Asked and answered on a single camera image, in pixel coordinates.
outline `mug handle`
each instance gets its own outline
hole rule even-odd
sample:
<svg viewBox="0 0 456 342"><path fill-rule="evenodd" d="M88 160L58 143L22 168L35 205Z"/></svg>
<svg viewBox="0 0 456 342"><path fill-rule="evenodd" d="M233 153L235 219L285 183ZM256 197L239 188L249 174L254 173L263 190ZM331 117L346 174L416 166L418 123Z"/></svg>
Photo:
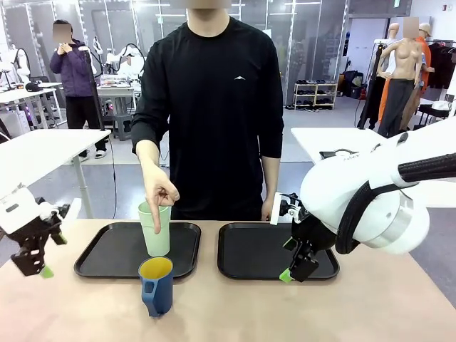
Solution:
<svg viewBox="0 0 456 342"><path fill-rule="evenodd" d="M152 292L145 292L144 291L144 288L145 288L145 285L147 284L152 284L154 287L152 289ZM154 317L158 317L159 314L157 312L157 309L155 308L155 305L154 305L154 299L155 299L155 292L157 292L157 285L158 285L158 281L153 281L153 280L147 280L144 282L144 286L142 287L142 297L145 298L145 299L149 299L150 300L150 308L149 306L147 307L149 310L152 311L152 315Z"/></svg>

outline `table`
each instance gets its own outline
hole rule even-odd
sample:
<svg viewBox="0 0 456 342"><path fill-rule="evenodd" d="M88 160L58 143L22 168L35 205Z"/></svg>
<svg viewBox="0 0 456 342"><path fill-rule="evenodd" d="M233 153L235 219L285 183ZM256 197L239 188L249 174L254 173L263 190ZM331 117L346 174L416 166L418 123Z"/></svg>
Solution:
<svg viewBox="0 0 456 342"><path fill-rule="evenodd" d="M66 246L46 245L52 279L0 268L0 341L450 342L456 310L409 255L359 246L325 282L236 281L217 269L218 230L201 227L198 265L175 283L174 304L150 318L139 280L84 279L73 265L110 220L67 224Z"/></svg>
<svg viewBox="0 0 456 342"><path fill-rule="evenodd" d="M0 144L0 160L5 162L0 167L0 199L20 183L29 186L73 158L85 213L93 218L78 154L109 134L110 130L35 130Z"/></svg>
<svg viewBox="0 0 456 342"><path fill-rule="evenodd" d="M130 87L97 87L98 96L100 98L110 98L111 103L113 104L113 112L114 115L105 115L104 118L114 120L117 125L119 132L116 133L114 130L114 136L119 137L120 141L125 141L130 138L131 134L127 134L124 128L125 121L131 121L132 115L126 113L127 110L127 103L125 102L125 98L132 98L133 108L136 110L136 100L135 88Z"/></svg>
<svg viewBox="0 0 456 342"><path fill-rule="evenodd" d="M16 107L16 111L19 111L19 105L22 103L25 103L28 106L30 112L33 113L33 115L31 115L32 123L33 123L33 126L35 128L37 128L38 121L35 118L34 110L33 110L33 103L36 103L38 106L38 111L39 111L39 114L41 117L41 123L43 124L43 128L47 129L48 123L46 122L46 116L44 115L43 105L41 103L41 99L43 99L44 105L46 106L48 114L53 116L52 107L49 104L48 98L46 96L41 97L41 95L44 95L47 93L53 93L54 99L56 99L56 89L54 89L54 88L43 89L43 90L36 91L36 92L28 92L26 89L8 90L3 93L0 93L0 106L4 107L5 104L7 104L7 103L13 103L14 106ZM62 116L61 116L59 106L58 106L58 115L59 115L60 120L62 121Z"/></svg>
<svg viewBox="0 0 456 342"><path fill-rule="evenodd" d="M41 82L39 86L42 88L56 88L61 85L62 85L61 82ZM53 97L54 97L54 102L56 103L58 117L60 118L60 124L63 124L66 121L63 121L62 112L60 109L60 105L58 104L57 95L56 95L55 91L53 92Z"/></svg>
<svg viewBox="0 0 456 342"><path fill-rule="evenodd" d="M39 86L42 88L55 88L55 87L58 87L61 85L62 85L61 82L41 82L39 84Z"/></svg>
<svg viewBox="0 0 456 342"><path fill-rule="evenodd" d="M427 115L424 126L427 125L428 120L429 120L429 123L431 121L429 119L429 115L431 115L431 116L433 116L435 118L441 118L441 119L446 119L446 118L448 118L450 116L450 111L449 110L432 109L432 104L430 104L430 105L420 105L420 107L418 107L418 109L417 109L417 112L421 112L421 119L420 119L420 123L418 123L418 126L421 126L421 122L423 120L424 114Z"/></svg>
<svg viewBox="0 0 456 342"><path fill-rule="evenodd" d="M447 122L454 124L456 121L447 120ZM435 129L437 127L435 125L437 123L431 125L430 128ZM424 130L416 131L419 136L423 132ZM345 148L354 152L370 152L377 144L384 143L387 140L372 130L359 130L358 128L292 128L291 133L313 163L322 160L320 151ZM431 144L438 146L438 140L431 142ZM432 153L432 146L427 147ZM446 148L448 152L451 152L456 149L456 145L451 147L451 144L448 144ZM429 208L456 208L456 182L427 180L403 191L412 198L422 197Z"/></svg>

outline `black tray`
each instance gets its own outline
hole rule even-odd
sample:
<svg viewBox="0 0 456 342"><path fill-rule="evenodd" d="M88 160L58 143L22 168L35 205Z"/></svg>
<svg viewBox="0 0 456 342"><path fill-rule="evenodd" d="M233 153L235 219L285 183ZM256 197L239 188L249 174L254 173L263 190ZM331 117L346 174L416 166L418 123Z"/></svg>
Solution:
<svg viewBox="0 0 456 342"><path fill-rule="evenodd" d="M80 276L99 279L139 279L138 268L150 258L139 222L116 222L102 228L74 264ZM170 223L174 279L190 275L197 264L201 229L191 223Z"/></svg>
<svg viewBox="0 0 456 342"><path fill-rule="evenodd" d="M290 266L293 252L282 246L291 236L291 224L231 223L219 231L217 264L231 279L279 280ZM319 268L309 280L327 280L339 272L331 250L316 255Z"/></svg>

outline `orange garment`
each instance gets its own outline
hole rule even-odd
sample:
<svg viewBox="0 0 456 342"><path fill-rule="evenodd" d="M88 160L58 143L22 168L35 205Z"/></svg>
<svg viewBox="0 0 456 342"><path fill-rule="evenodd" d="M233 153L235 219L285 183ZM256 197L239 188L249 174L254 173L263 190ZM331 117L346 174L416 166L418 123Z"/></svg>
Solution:
<svg viewBox="0 0 456 342"><path fill-rule="evenodd" d="M388 88L390 87L390 79L387 79L385 82L385 87L383 88L382 101L380 102L380 109L378 110L378 122L381 122L383 117L383 112L385 112L386 100L388 99Z"/></svg>
<svg viewBox="0 0 456 342"><path fill-rule="evenodd" d="M428 44L426 43L425 39L422 36L419 36L416 38L416 41L418 43L421 43L421 50L425 54L425 59L426 59L426 65L430 66L432 62L432 54L430 52L430 48ZM423 86L423 89L421 90L421 93L424 94L426 91L426 88L428 86L428 81L429 81L429 73L427 71L422 71L421 73L421 80L424 81L425 85Z"/></svg>

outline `purple jacket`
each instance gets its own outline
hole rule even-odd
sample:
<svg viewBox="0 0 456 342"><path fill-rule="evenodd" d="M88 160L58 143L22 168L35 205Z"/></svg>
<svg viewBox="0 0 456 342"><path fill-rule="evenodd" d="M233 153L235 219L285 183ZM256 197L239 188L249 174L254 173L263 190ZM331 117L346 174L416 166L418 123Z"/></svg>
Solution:
<svg viewBox="0 0 456 342"><path fill-rule="evenodd" d="M77 98L92 96L84 52L78 50L85 44L76 39L73 39L73 42L74 44L70 44L73 51L63 55L59 55L57 51L54 52L50 63L51 70L61 74L65 96Z"/></svg>

